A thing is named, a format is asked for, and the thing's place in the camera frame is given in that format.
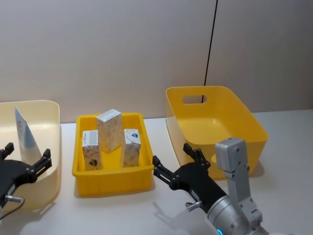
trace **table surface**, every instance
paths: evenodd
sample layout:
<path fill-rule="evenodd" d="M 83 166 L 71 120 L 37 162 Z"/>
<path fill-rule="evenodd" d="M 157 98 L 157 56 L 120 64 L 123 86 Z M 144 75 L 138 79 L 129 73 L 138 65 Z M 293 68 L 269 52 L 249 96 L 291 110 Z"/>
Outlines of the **table surface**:
<path fill-rule="evenodd" d="M 259 165 L 250 179 L 251 193 L 271 232 L 311 234 L 313 110 L 254 114 L 269 133 Z M 165 118 L 146 119 L 152 151 L 170 170 L 176 160 Z M 19 211 L 5 218 L 5 235 L 205 235 L 214 234 L 200 210 L 187 212 L 192 201 L 154 178 L 154 189 L 105 198 L 78 198 L 71 174 L 76 124 L 61 124 L 62 182 L 55 202 L 38 211 Z M 226 190 L 226 181 L 218 184 Z"/>

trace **yellow basket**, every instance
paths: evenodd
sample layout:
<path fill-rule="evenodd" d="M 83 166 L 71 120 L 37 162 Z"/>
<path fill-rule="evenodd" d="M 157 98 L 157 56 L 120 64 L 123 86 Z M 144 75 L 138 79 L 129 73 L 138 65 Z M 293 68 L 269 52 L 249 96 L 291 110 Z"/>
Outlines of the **yellow basket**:
<path fill-rule="evenodd" d="M 138 166 L 121 168 L 121 147 L 119 147 L 109 154 L 102 151 L 102 170 L 85 170 L 82 135 L 83 131 L 97 129 L 97 116 L 80 116 L 76 122 L 72 174 L 76 177 L 78 193 L 83 197 L 88 197 L 150 189 L 153 169 L 152 150 L 141 114 L 122 114 L 123 128 L 138 129 L 140 134 L 141 149 Z"/>
<path fill-rule="evenodd" d="M 229 137 L 246 141 L 250 174 L 254 171 L 268 135 L 249 109 L 228 88 L 220 86 L 167 89 L 167 128 L 180 165 L 192 161 L 182 148 L 185 142 L 201 148 L 213 179 L 224 178 L 217 168 L 215 144 Z M 185 97 L 204 95 L 204 103 L 184 103 Z"/>

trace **yellow plastic tray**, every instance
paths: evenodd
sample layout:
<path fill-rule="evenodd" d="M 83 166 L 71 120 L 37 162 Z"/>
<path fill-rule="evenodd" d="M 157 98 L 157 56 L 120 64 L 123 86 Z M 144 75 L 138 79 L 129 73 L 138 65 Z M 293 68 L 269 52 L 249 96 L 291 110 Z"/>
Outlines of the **yellow plastic tray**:
<path fill-rule="evenodd" d="M 60 188 L 61 132 L 59 105 L 48 100 L 0 103 L 0 148 L 4 148 L 8 142 L 13 142 L 15 150 L 7 159 L 21 161 L 15 107 L 19 109 L 29 124 L 41 153 L 47 148 L 51 150 L 52 167 L 42 174 L 37 182 L 22 185 L 14 193 L 15 196 L 25 198 L 25 204 L 21 207 L 21 210 L 40 209 L 54 201 Z M 8 212 L 16 206 L 16 203 L 9 202 L 4 210 Z"/>
<path fill-rule="evenodd" d="M 217 168 L 215 144 L 229 137 L 246 141 L 250 174 L 254 171 L 268 135 L 249 109 L 228 88 L 220 86 L 167 89 L 167 128 L 180 165 L 192 161 L 182 148 L 185 142 L 201 148 L 211 162 L 209 174 L 224 178 Z M 184 103 L 185 97 L 206 96 L 204 103 Z"/>
<path fill-rule="evenodd" d="M 123 113 L 123 128 L 138 129 L 141 141 L 139 162 L 136 167 L 120 167 L 121 147 L 111 153 L 102 151 L 102 170 L 85 170 L 82 150 L 83 131 L 95 130 L 98 115 L 80 116 L 76 122 L 76 140 L 73 176 L 82 197 L 108 193 L 124 193 L 150 189 L 152 183 L 152 150 L 141 114 Z"/>

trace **white box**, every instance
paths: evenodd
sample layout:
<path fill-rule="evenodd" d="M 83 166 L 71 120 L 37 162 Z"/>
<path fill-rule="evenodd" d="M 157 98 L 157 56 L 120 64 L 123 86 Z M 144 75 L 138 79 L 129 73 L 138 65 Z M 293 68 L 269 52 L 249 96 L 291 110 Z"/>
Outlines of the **white box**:
<path fill-rule="evenodd" d="M 83 153 L 86 170 L 102 169 L 97 130 L 83 132 Z"/>
<path fill-rule="evenodd" d="M 99 147 L 107 153 L 122 144 L 122 114 L 111 109 L 96 118 L 99 131 Z"/>
<path fill-rule="evenodd" d="M 121 166 L 138 166 L 140 154 L 140 136 L 137 129 L 125 129 L 122 143 Z"/>

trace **blue indicator light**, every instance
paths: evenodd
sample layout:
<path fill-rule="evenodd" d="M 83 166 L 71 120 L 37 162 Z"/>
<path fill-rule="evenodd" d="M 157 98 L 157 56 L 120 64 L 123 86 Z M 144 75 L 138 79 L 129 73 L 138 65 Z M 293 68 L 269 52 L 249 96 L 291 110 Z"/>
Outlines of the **blue indicator light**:
<path fill-rule="evenodd" d="M 223 235 L 222 231 L 220 229 L 217 229 L 220 235 Z"/>

